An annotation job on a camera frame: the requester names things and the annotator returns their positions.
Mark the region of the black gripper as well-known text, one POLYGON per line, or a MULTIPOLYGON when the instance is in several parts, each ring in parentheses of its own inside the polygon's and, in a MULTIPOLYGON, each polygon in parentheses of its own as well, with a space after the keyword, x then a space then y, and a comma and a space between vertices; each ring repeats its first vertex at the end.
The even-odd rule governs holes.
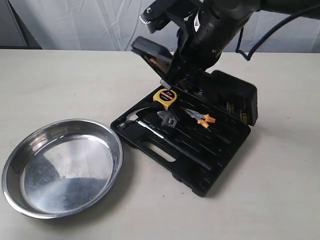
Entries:
POLYGON ((166 47, 138 36, 131 51, 172 88, 182 69, 213 66, 252 14, 251 0, 156 0, 139 18, 151 34, 175 23, 177 49, 172 55, 166 47))

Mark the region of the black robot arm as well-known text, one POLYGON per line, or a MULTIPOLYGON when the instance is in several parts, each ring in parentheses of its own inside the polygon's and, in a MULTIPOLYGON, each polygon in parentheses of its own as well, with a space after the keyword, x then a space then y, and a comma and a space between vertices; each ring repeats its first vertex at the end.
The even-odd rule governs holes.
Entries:
POLYGON ((317 0, 156 0, 141 14, 140 20, 150 33, 169 23, 178 26, 174 53, 147 38, 137 37, 132 51, 141 56, 162 79, 166 88, 194 71, 205 71, 215 65, 225 47, 235 37, 242 37, 244 25, 259 11, 285 14, 248 53, 253 53, 278 29, 299 17, 319 19, 317 0))

